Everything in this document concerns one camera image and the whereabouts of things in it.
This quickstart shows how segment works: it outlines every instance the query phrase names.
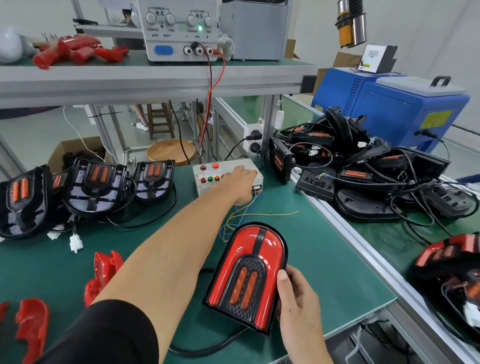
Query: yellow warning label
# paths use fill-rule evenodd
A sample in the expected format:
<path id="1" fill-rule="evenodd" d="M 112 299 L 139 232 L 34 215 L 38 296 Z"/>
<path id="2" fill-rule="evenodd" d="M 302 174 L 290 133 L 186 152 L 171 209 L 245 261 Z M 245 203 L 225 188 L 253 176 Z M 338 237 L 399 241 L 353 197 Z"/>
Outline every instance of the yellow warning label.
<path id="1" fill-rule="evenodd" d="M 425 121 L 420 126 L 420 129 L 428 129 L 445 125 L 450 115 L 452 115 L 452 112 L 453 110 L 431 112 L 425 118 Z"/>

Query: white sneaker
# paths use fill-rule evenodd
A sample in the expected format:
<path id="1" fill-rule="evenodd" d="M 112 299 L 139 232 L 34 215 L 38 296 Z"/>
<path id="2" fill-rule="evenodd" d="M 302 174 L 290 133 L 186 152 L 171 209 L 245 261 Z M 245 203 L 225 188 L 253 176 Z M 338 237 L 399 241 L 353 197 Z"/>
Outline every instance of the white sneaker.
<path id="1" fill-rule="evenodd" d="M 140 129 L 140 130 L 143 130 L 144 132 L 148 132 L 148 126 L 143 125 L 140 121 L 137 122 L 137 128 Z"/>

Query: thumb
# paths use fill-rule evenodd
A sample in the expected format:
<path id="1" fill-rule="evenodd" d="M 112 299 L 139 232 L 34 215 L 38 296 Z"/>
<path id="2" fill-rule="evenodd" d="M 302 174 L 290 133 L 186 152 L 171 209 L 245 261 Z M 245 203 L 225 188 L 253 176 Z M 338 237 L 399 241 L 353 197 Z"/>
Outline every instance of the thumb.
<path id="1" fill-rule="evenodd" d="M 283 269 L 279 270 L 276 275 L 276 286 L 282 303 L 282 312 L 298 308 L 295 295 L 293 294 L 292 282 L 290 282 L 287 272 Z"/>

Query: person's hand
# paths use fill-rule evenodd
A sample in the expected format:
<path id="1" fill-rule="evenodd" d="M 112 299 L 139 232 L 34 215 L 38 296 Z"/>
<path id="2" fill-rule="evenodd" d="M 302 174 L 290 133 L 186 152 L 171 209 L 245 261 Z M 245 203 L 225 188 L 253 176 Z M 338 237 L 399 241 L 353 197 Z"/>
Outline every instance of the person's hand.
<path id="1" fill-rule="evenodd" d="M 280 302 L 276 314 L 290 360 L 293 364 L 331 363 L 318 295 L 300 271 L 291 266 L 278 272 L 277 288 Z"/>
<path id="2" fill-rule="evenodd" d="M 225 173 L 217 185 L 234 198 L 235 205 L 244 205 L 252 199 L 252 183 L 257 174 L 246 170 L 244 166 L 236 166 L 232 173 Z"/>

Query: black sleeve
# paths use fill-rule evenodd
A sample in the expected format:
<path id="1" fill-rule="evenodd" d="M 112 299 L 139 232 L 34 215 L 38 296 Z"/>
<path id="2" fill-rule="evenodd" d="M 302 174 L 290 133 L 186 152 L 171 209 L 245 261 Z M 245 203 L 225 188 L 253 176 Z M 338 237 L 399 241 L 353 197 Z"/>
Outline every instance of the black sleeve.
<path id="1" fill-rule="evenodd" d="M 105 300 L 88 307 L 36 364 L 158 364 L 148 317 L 131 303 Z"/>

